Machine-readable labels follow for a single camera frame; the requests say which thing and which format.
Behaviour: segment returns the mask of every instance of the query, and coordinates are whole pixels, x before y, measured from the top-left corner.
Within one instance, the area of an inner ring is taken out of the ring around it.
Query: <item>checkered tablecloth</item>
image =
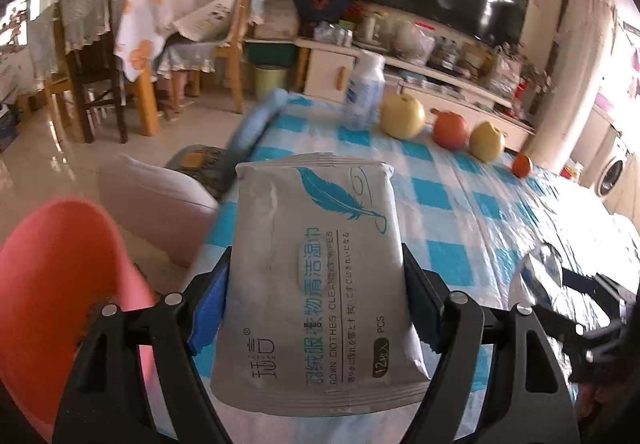
[[[543,241],[559,250],[566,268],[606,273],[631,290],[638,287],[638,233],[626,218],[609,215],[587,189],[540,169],[518,180],[510,172],[510,155],[485,165],[437,146],[429,131],[413,141],[398,141],[377,128],[349,131],[341,118],[340,105],[294,97],[252,159],[333,152],[388,162],[395,168],[391,182],[402,241],[422,268],[436,271],[450,289],[464,290],[482,305],[507,308],[516,265]],[[210,271],[233,244],[237,200],[236,189],[222,204],[190,277]],[[579,310],[588,317],[588,306]],[[196,357],[207,389],[213,356],[212,345]],[[437,358],[428,352],[426,358],[433,372]],[[489,364],[490,348],[482,347],[459,435],[474,428]],[[249,413],[213,402],[234,442],[252,443],[397,443],[417,409],[309,419]]]

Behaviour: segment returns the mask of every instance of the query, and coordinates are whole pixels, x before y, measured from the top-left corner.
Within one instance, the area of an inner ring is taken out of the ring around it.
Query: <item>feather logo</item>
[[[384,227],[376,227],[380,234],[386,233],[386,217],[375,211],[369,211],[360,204],[353,195],[350,195],[338,184],[327,182],[316,175],[309,168],[296,168],[300,173],[302,185],[311,199],[326,211],[335,211],[341,215],[349,215],[347,220],[357,220],[361,216],[380,218],[384,221]]]

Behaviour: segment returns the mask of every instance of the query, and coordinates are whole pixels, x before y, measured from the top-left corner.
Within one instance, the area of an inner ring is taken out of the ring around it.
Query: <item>red chair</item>
[[[90,202],[44,205],[0,250],[0,381],[49,442],[79,342],[108,302],[134,310],[155,297],[113,221]],[[148,377],[153,355],[140,354]]]

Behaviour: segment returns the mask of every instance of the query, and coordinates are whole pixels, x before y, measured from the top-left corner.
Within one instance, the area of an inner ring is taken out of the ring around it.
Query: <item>orange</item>
[[[532,169],[533,164],[531,163],[531,159],[524,153],[518,153],[513,159],[511,173],[516,175],[518,178],[523,179],[524,177],[528,177],[531,174]]]

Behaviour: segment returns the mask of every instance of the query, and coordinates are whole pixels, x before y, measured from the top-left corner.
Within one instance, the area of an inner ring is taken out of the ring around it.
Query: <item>silver screw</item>
[[[182,294],[179,292],[172,292],[171,294],[167,294],[166,298],[164,298],[164,302],[167,305],[179,305],[182,302]]]
[[[112,303],[109,303],[108,305],[105,305],[104,307],[102,307],[102,315],[105,316],[106,318],[113,316],[117,311],[118,311],[118,307],[116,307],[116,305]]]
[[[459,290],[454,290],[450,296],[450,300],[457,305],[464,305],[467,301],[469,301],[468,296],[464,292],[460,292]]]
[[[533,309],[529,305],[525,305],[524,303],[518,303],[516,305],[516,310],[523,316],[529,316],[530,313],[533,312]]]

